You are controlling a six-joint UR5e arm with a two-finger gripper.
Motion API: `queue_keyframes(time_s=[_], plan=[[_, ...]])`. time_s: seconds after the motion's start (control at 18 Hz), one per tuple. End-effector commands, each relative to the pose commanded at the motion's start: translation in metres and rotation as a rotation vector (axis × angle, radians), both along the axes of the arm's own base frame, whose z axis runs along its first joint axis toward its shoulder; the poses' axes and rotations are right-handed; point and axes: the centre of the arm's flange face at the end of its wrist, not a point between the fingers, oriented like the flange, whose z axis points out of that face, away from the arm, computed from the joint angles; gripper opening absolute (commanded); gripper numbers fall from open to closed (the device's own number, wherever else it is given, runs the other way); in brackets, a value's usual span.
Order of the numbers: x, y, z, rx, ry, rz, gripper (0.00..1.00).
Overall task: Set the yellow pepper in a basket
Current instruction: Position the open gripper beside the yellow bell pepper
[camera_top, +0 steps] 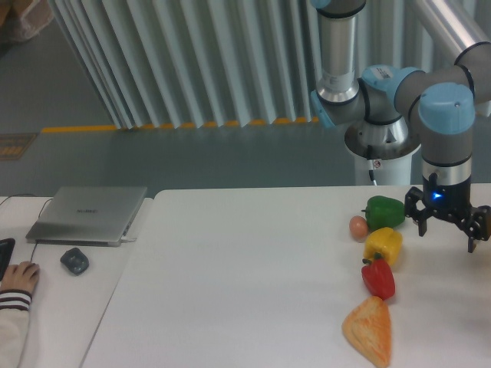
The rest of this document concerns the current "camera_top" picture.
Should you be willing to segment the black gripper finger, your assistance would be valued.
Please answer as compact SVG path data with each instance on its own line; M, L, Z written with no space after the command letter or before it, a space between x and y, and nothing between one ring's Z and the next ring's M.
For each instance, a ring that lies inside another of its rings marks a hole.
M468 237L467 251L473 253L478 241L487 241L490 237L490 206L471 206L458 226Z
M419 236L424 236L427 232L427 220L433 216L433 210L426 205L418 209L419 202L423 202L423 191L412 186L404 196L404 214L416 224Z

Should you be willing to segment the person's hand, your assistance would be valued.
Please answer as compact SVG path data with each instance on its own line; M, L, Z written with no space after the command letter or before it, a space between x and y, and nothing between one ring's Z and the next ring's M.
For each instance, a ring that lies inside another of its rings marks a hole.
M22 291L33 294L40 277L40 266L30 261L11 264L1 282L1 291Z

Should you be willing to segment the striped cuff sleeve forearm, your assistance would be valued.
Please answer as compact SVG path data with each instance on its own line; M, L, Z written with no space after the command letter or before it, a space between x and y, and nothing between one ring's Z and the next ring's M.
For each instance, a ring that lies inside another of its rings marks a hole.
M1 367L18 367L29 327L31 294L1 292Z

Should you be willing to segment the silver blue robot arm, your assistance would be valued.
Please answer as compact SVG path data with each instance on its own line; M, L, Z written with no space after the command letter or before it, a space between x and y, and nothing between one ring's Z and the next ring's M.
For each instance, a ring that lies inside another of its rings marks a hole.
M412 1L411 8L453 62L427 73L415 67L367 67L354 75L357 15L363 1L314 1L321 28L322 77L311 104L326 127L348 123L345 146L358 158L360 180L378 184L378 163L416 151L421 189L412 188L404 211L427 230L435 218L467 235L468 249L490 237L490 208L470 202L476 106L490 99L490 40L454 1Z

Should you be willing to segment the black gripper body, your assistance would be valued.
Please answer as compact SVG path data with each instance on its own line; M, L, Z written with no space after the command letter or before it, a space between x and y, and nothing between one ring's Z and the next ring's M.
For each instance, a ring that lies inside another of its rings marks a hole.
M417 223L423 224L430 217L447 222L466 222L471 216L470 204L471 177L451 185L437 183L437 174L423 179L423 209L418 214Z

